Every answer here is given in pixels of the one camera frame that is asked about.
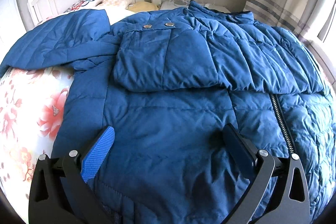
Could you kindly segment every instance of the floral pillow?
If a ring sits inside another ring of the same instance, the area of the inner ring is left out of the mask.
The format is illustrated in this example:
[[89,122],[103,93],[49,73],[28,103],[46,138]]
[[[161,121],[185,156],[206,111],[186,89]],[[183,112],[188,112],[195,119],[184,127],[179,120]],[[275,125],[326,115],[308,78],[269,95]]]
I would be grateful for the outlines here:
[[0,79],[0,185],[26,223],[37,158],[51,156],[72,81],[72,70],[56,67],[11,68]]
[[131,2],[132,2],[132,0],[104,0],[98,6],[112,5],[112,6],[115,6],[115,7],[120,7],[120,8],[123,8],[123,9],[127,9],[128,5],[130,5]]
[[81,9],[90,9],[91,7],[96,7],[103,0],[79,0],[75,4],[73,4],[70,8],[66,9],[64,12],[72,12]]

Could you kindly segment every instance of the ribbed blue pad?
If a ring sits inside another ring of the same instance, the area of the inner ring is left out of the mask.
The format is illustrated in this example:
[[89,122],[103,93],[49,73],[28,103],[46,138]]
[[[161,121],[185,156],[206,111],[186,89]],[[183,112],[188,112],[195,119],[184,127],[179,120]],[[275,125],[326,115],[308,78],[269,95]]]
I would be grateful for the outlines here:
[[82,160],[81,175],[85,182],[95,177],[115,138],[114,128],[107,129],[100,135],[85,158]]

